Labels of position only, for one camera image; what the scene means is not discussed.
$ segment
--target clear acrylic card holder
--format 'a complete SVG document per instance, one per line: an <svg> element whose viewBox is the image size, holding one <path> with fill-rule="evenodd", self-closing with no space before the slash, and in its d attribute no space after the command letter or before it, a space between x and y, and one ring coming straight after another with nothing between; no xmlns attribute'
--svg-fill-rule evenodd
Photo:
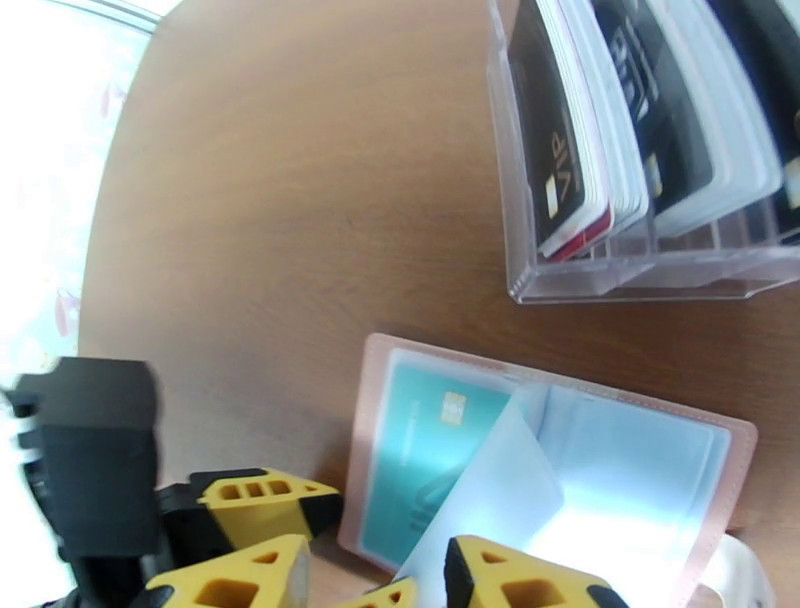
<svg viewBox="0 0 800 608"><path fill-rule="evenodd" d="M517 6L518 0L489 0L487 67L508 291L517 303L744 299L800 279L800 247L781 246L769 200L678 238L659 238L651 210L579 258L541 256L507 54Z"/></svg>

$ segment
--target wooden table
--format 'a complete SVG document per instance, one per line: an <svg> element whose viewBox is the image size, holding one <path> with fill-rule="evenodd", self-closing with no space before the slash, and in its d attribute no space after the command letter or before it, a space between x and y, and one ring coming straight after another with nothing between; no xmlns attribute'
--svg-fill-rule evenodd
<svg viewBox="0 0 800 608"><path fill-rule="evenodd" d="M172 479L267 465L343 487L376 330L752 420L734 525L800 604L800 292L513 304L486 35L483 0L185 0L108 159L81 353L155 366ZM320 553L316 598L380 579Z"/></svg>

